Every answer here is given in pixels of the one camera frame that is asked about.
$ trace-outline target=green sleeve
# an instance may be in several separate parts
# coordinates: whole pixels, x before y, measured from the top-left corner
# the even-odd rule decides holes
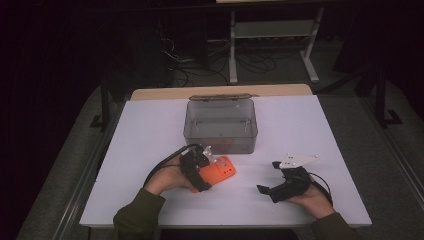
[[[113,218],[112,240],[150,239],[165,199],[140,189],[134,200]]]
[[[316,240],[359,240],[363,239],[349,227],[340,213],[333,213],[312,224]]]

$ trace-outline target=metal frame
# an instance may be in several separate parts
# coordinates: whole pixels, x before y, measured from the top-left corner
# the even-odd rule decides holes
[[[230,84],[236,85],[237,67],[235,59],[235,40],[237,38],[262,38],[262,37],[297,37],[307,36],[309,42],[304,50],[300,51],[303,64],[308,72],[311,82],[319,82],[318,75],[310,60],[312,48],[318,33],[321,18],[324,13],[324,7],[319,8],[315,19],[296,20],[296,21],[269,21],[269,22],[240,22],[235,21],[235,12],[231,12],[230,26]]]

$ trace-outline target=plastic bin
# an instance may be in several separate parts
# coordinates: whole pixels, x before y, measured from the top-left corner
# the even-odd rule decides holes
[[[184,125],[187,144],[211,146],[213,154],[250,154],[258,128],[251,99],[190,101]]]

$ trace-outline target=person's hand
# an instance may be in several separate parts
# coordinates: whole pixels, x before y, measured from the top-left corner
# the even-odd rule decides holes
[[[181,173],[180,156],[178,155],[165,163],[146,183],[144,189],[155,195],[160,195],[163,191],[177,187],[193,188],[188,179]]]
[[[286,201],[299,204],[316,219],[324,218],[336,212],[325,195],[312,184],[304,194],[289,198]]]

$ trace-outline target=tabletop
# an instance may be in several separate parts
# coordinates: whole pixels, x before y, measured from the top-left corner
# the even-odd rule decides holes
[[[258,90],[264,86],[250,88]],[[314,219],[301,207],[287,202],[274,204],[256,188],[256,185],[273,187],[283,182],[281,172],[273,169],[271,163],[281,160],[286,153],[319,155],[320,160],[305,165],[305,169],[320,175],[330,185],[334,206],[348,224],[370,225],[318,98],[311,94],[264,96],[259,92],[252,98],[259,132],[255,151],[228,155],[237,173],[208,191],[165,192],[163,197],[167,201],[159,225],[162,228],[268,228],[310,224]],[[139,95],[133,98],[125,105],[81,217],[82,225],[113,227],[113,216],[132,201],[150,170],[185,145],[187,98],[140,101],[136,101],[141,98]]]

